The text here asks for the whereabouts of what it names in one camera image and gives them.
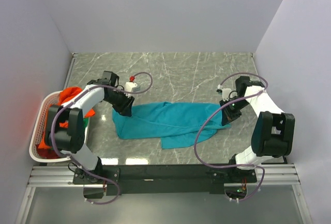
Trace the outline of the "teal t shirt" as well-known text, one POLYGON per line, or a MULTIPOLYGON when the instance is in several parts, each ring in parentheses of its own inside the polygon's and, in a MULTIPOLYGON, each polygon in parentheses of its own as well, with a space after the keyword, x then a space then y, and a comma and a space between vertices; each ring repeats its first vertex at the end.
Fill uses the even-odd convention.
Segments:
POLYGON ((112 120, 120 139, 160 138, 162 149, 186 148, 219 108, 213 103, 154 102, 133 106, 131 117, 113 111, 112 120))

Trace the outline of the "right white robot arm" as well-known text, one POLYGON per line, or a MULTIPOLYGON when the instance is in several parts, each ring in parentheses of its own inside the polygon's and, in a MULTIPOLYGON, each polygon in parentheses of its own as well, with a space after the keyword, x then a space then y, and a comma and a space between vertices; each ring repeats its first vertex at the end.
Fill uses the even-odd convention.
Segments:
POLYGON ((245 170, 251 170, 272 158, 287 156, 292 150, 295 117, 281 110, 266 92, 267 83, 240 76, 235 80, 235 90, 218 85, 217 92, 222 95, 222 126, 241 115, 241 110, 251 106, 257 122, 251 137, 251 144, 243 152, 234 156, 235 164, 228 167, 227 176, 239 182, 245 170))

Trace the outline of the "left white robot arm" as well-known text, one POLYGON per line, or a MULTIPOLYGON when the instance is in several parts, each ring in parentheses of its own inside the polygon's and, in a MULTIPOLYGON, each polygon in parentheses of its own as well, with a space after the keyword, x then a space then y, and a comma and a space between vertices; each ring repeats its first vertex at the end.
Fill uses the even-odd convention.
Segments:
POLYGON ((120 86, 118 75, 104 71, 100 79, 90 80, 76 95, 64 98, 62 103, 53 104, 48 109, 43 137, 45 145, 54 147, 51 139, 54 137, 57 150, 84 167, 86 179, 93 184, 103 179, 103 170, 101 159, 85 143, 85 119, 88 112, 102 101, 110 103, 118 114, 130 117, 134 102, 131 93, 140 90, 133 80, 132 77, 120 86))

